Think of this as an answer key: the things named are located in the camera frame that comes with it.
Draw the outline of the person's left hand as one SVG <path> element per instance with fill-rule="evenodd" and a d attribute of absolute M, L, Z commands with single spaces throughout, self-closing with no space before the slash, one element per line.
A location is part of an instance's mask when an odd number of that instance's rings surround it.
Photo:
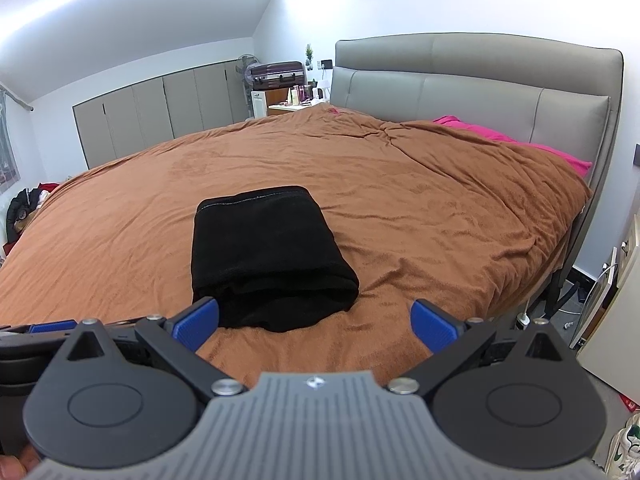
<path fill-rule="evenodd" d="M 22 480 L 39 463 L 40 457 L 31 445 L 27 445 L 17 456 L 1 455 L 0 480 Z"/>

